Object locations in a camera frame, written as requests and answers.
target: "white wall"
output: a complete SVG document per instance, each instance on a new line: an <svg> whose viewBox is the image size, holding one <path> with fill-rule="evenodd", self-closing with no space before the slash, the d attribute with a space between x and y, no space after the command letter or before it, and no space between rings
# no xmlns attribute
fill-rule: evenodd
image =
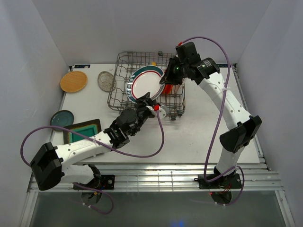
<svg viewBox="0 0 303 227"><path fill-rule="evenodd" d="M31 0L0 0L0 226L18 226L31 169L20 158L26 134L58 109L67 66ZM26 144L30 161L50 131Z"/></svg>
<svg viewBox="0 0 303 227"><path fill-rule="evenodd" d="M270 0L33 0L68 65L113 63L122 51L175 52L195 35L226 48L238 62ZM225 62L197 41L202 57Z"/></svg>
<svg viewBox="0 0 303 227"><path fill-rule="evenodd" d="M296 222L303 226L303 1L273 0L240 58L248 107L263 123L265 158L278 170Z"/></svg>

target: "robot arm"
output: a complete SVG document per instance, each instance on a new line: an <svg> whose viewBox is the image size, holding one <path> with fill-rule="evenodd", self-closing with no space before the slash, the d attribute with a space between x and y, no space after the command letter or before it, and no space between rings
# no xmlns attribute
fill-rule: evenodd
<svg viewBox="0 0 303 227"><path fill-rule="evenodd" d="M220 110L223 91L226 88L219 67L211 58L201 60L193 42L177 46L176 51L177 56L170 59L161 83L177 85L181 84L184 78L190 78L208 94ZM226 91L223 118L229 131L220 136L223 149L215 175L237 165L241 152L255 136L262 122L259 116L252 117L230 90ZM224 176L234 173L235 171L231 170Z"/></svg>
<svg viewBox="0 0 303 227"><path fill-rule="evenodd" d="M92 141L80 140L57 147L53 147L50 142L42 145L30 162L39 189L48 190L59 182L77 182L82 186L98 189L101 177L99 170L93 165L79 166L75 163L110 152L111 148L121 148L129 142L129 136L140 131L148 118L156 115L153 108L159 104L150 99L150 93L136 101L135 110L123 110L109 128L91 137ZM160 118L165 117L166 107L160 106L159 112Z"/></svg>

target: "black joint housing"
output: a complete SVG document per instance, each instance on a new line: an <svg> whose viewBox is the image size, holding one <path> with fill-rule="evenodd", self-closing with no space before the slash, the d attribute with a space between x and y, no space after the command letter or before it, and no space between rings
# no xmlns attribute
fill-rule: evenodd
<svg viewBox="0 0 303 227"><path fill-rule="evenodd" d="M117 117L116 122L122 131L129 131L138 123L137 113L134 109L125 109Z"/></svg>
<svg viewBox="0 0 303 227"><path fill-rule="evenodd" d="M241 147L245 147L250 140L256 135L262 120L259 116L250 117L243 124L240 122L238 126L229 130L220 136L222 146L232 153L236 153Z"/></svg>
<svg viewBox="0 0 303 227"><path fill-rule="evenodd" d="M30 162L30 167L41 191L55 187L61 180L61 160L58 158L51 142L41 146Z"/></svg>
<svg viewBox="0 0 303 227"><path fill-rule="evenodd" d="M219 67L213 59L205 58L201 60L193 42L177 46L176 51L181 62L180 67L178 67L181 68L181 77L190 78L194 80L197 85L199 85L203 79L209 79L211 74L220 72Z"/></svg>
<svg viewBox="0 0 303 227"><path fill-rule="evenodd" d="M103 132L110 137L110 143L113 144L113 148L121 148L125 144L129 143L129 138L120 131L116 121L114 121L110 127L105 129Z"/></svg>

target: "red connector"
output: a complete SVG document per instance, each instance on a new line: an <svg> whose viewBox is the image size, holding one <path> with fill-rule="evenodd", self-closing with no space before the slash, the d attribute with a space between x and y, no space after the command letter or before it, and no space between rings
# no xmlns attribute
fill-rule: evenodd
<svg viewBox="0 0 303 227"><path fill-rule="evenodd" d="M160 109L160 106L159 105L155 105L153 109L154 109L154 111L157 111L157 110Z"/></svg>

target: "metal wire basket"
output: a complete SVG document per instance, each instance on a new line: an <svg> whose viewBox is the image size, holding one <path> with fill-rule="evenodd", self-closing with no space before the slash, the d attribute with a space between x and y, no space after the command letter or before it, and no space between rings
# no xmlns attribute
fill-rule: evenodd
<svg viewBox="0 0 303 227"><path fill-rule="evenodd" d="M122 112L126 108L134 108L126 94L126 85L129 78L138 69L156 64L162 70L168 66L169 59L174 57L171 53L152 52L122 52L118 54L114 80L108 95L107 104L112 110ZM174 86L169 94L160 95L157 103L166 105L171 120L181 117L185 111L185 85Z"/></svg>

